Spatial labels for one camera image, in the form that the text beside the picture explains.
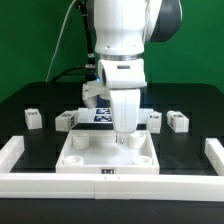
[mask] white block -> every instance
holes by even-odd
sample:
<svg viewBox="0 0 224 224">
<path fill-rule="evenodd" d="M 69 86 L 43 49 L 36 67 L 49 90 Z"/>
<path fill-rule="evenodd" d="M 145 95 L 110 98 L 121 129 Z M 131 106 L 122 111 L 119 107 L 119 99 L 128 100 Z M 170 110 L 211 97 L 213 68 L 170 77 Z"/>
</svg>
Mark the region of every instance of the white block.
<svg viewBox="0 0 224 224">
<path fill-rule="evenodd" d="M 205 154 L 219 176 L 224 176 L 224 148 L 216 138 L 207 138 Z"/>
<path fill-rule="evenodd" d="M 176 133 L 188 132 L 189 129 L 189 119 L 180 111 L 168 111 L 167 124 Z"/>
<path fill-rule="evenodd" d="M 131 149 L 144 149 L 146 146 L 146 132 L 138 131 L 129 135 L 129 147 Z"/>
<path fill-rule="evenodd" d="M 0 173 L 9 173 L 23 152 L 23 137 L 13 136 L 0 151 Z"/>
<path fill-rule="evenodd" d="M 89 147 L 89 133 L 75 132 L 72 135 L 72 146 L 74 149 L 86 149 Z"/>
<path fill-rule="evenodd" d="M 38 109 L 25 110 L 25 120 L 28 129 L 42 128 L 42 118 Z"/>
<path fill-rule="evenodd" d="M 56 131 L 70 131 L 78 124 L 79 113 L 77 110 L 65 111 L 55 119 Z"/>
<path fill-rule="evenodd" d="M 158 113 L 156 111 L 149 114 L 147 118 L 146 129 L 150 131 L 150 133 L 160 133 L 162 124 L 162 113 Z"/>
</svg>

